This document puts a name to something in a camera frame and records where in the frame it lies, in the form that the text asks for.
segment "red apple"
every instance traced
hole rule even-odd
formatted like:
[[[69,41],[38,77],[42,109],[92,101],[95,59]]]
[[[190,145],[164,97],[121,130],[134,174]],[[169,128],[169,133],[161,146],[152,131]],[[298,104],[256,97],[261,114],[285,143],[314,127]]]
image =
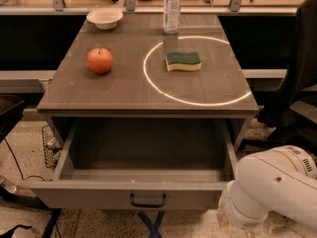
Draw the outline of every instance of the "red apple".
[[[88,52],[87,62],[93,72],[104,74],[111,70],[113,57],[111,52],[105,48],[94,48]]]

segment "speckled floor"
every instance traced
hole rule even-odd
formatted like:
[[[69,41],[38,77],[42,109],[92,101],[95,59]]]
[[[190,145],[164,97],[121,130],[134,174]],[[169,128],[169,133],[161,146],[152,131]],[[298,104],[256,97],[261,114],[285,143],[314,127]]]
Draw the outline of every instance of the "speckled floor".
[[[8,135],[7,140],[21,166],[24,178],[38,175],[50,180],[53,169],[46,168],[42,144],[42,127],[44,121],[22,120]],[[268,128],[252,124],[248,137],[261,137]],[[28,184],[38,178],[22,180],[14,159],[4,142],[0,144],[0,174],[18,187],[27,188]],[[108,210],[63,210],[57,226],[53,229],[53,237],[114,237],[142,238],[149,237],[150,231],[142,222],[137,211]],[[146,211],[144,214],[154,223],[158,212]],[[217,211],[168,211],[161,223],[159,233],[164,238],[252,238],[252,237],[287,237],[315,238],[317,232],[306,228],[291,219],[272,212],[266,222],[253,232],[244,232],[229,225],[220,227],[217,222]],[[17,224],[32,226],[31,229],[18,229],[13,237],[42,237],[51,214],[44,210],[30,209],[7,205],[0,199],[0,234]]]

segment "yellow sponge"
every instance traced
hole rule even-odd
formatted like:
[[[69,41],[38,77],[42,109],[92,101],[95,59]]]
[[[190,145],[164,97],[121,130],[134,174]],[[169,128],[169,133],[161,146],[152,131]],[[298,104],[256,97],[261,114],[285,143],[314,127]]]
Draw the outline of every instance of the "yellow sponge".
[[[198,52],[168,52],[166,54],[168,72],[173,70],[196,71],[201,69]]]

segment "white robot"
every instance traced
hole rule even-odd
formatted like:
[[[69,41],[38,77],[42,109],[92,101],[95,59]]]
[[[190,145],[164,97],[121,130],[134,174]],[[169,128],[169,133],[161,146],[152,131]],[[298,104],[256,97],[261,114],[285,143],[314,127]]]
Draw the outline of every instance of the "white robot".
[[[275,211],[317,231],[316,165],[306,151],[282,146],[247,155],[235,175],[220,200],[233,225],[251,230]]]

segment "drawer handle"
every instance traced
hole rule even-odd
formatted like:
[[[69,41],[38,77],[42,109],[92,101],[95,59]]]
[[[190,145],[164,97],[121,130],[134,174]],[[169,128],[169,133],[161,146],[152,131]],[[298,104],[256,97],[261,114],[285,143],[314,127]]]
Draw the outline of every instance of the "drawer handle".
[[[163,208],[166,206],[166,195],[162,197],[162,203],[160,204],[144,204],[144,203],[136,203],[134,195],[131,194],[130,204],[134,207],[139,207],[139,208]]]

